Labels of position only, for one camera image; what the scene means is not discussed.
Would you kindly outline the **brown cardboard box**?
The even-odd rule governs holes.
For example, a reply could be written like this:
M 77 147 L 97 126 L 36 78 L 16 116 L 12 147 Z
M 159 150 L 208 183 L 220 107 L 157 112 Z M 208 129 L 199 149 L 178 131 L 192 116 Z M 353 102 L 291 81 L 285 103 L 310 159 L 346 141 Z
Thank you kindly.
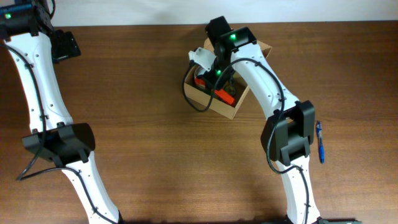
M 247 92 L 251 90 L 258 100 L 266 118 L 281 107 L 279 101 L 285 95 L 284 86 L 266 61 L 271 46 L 262 42 L 246 44 L 231 54 L 231 66 L 246 82 L 246 88 L 240 95 L 236 106 L 230 106 L 220 100 L 213 100 L 210 109 L 233 119 Z

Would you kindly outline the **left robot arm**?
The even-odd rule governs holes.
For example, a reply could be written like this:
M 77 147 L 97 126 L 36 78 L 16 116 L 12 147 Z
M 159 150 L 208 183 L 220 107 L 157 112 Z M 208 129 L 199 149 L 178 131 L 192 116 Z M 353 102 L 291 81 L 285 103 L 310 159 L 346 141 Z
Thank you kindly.
M 74 123 L 63 102 L 53 66 L 81 51 L 71 32 L 52 25 L 55 10 L 55 1 L 1 1 L 1 47 L 19 72 L 31 131 L 22 142 L 34 155 L 17 180 L 60 170 L 90 223 L 122 223 L 96 167 L 93 131 L 88 123 Z

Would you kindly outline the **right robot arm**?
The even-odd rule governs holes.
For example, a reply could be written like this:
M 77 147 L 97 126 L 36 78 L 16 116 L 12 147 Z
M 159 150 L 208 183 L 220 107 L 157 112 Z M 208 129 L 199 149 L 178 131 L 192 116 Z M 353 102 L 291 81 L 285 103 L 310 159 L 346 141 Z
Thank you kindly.
M 266 125 L 261 144 L 270 169 L 281 176 L 290 223 L 319 223 L 309 174 L 315 108 L 300 101 L 279 80 L 248 27 L 232 29 L 223 16 L 205 27 L 214 48 L 212 67 L 221 77 L 238 73 L 258 100 Z

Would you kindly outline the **yellow correction tape dispenser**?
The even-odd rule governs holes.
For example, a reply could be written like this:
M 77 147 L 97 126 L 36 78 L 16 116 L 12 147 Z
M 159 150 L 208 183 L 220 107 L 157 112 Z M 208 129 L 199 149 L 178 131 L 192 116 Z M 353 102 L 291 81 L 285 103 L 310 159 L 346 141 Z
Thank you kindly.
M 224 86 L 224 90 L 231 95 L 232 97 L 234 97 L 236 95 L 236 87 L 230 83 L 227 82 L 226 85 Z

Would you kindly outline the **white masking tape roll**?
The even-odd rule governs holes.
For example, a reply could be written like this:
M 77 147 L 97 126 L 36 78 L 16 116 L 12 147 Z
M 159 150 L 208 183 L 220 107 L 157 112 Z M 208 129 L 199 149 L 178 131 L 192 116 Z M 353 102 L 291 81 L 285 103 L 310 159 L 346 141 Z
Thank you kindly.
M 194 72 L 194 84 L 197 88 L 206 90 L 206 81 L 204 80 L 203 76 L 206 70 L 202 67 L 197 67 Z

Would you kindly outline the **orange utility knife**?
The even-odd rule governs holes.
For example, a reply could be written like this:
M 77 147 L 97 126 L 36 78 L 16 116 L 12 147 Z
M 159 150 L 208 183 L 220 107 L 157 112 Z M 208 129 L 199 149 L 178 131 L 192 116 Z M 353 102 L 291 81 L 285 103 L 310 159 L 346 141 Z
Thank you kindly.
M 207 89 L 207 87 L 205 86 L 205 81 L 203 79 L 200 78 L 194 78 L 194 83 L 196 85 L 196 87 L 198 87 L 201 90 L 204 90 L 205 92 L 207 92 L 208 94 L 211 93 L 210 89 Z M 221 100 L 224 101 L 226 104 L 228 105 L 233 105 L 236 100 L 234 99 L 234 97 L 232 95 L 230 95 L 227 91 L 225 91 L 224 89 L 220 89 L 220 90 L 216 90 L 215 91 L 215 95 Z

